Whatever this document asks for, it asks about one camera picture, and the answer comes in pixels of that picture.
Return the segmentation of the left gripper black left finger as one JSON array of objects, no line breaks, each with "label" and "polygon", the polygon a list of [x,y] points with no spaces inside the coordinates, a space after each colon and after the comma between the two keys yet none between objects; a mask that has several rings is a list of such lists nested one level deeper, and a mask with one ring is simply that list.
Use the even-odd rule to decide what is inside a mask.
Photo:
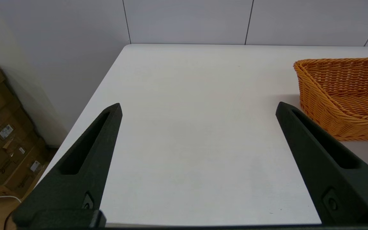
[{"label": "left gripper black left finger", "polygon": [[111,159],[122,120],[119,103],[108,106],[13,211],[17,228],[98,228]]}]

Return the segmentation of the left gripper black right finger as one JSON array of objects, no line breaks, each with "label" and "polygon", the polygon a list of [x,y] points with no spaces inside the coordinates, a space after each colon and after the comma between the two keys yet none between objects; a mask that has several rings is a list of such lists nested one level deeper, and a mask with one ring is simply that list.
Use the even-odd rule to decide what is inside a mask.
[{"label": "left gripper black right finger", "polygon": [[276,117],[323,224],[368,224],[368,164],[298,108]]}]

